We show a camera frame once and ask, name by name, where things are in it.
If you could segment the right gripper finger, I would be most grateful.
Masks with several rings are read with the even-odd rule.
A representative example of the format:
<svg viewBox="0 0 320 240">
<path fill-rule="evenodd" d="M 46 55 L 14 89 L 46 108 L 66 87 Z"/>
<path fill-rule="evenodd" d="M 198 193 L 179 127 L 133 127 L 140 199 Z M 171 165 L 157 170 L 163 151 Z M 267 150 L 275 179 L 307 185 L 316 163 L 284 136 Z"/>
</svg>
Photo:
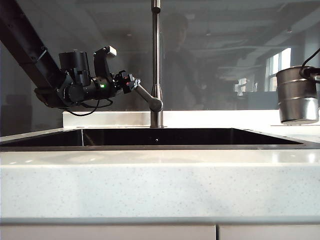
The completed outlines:
<svg viewBox="0 0 320 240">
<path fill-rule="evenodd" d="M 313 77 L 320 75 L 320 69 L 312 66 L 302 66 L 299 70 L 301 77 Z"/>
</svg>

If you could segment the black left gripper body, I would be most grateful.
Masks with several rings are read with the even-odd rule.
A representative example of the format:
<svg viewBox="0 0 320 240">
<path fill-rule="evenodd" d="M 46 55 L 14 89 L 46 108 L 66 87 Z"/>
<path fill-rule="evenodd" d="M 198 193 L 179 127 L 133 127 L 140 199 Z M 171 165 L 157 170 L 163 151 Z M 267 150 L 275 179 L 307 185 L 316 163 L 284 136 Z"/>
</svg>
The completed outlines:
<svg viewBox="0 0 320 240">
<path fill-rule="evenodd" d="M 106 78 L 96 77 L 83 88 L 85 100 L 103 100 L 119 93 L 128 94 L 133 90 L 133 75 L 125 70 L 117 74 L 108 73 Z"/>
</svg>

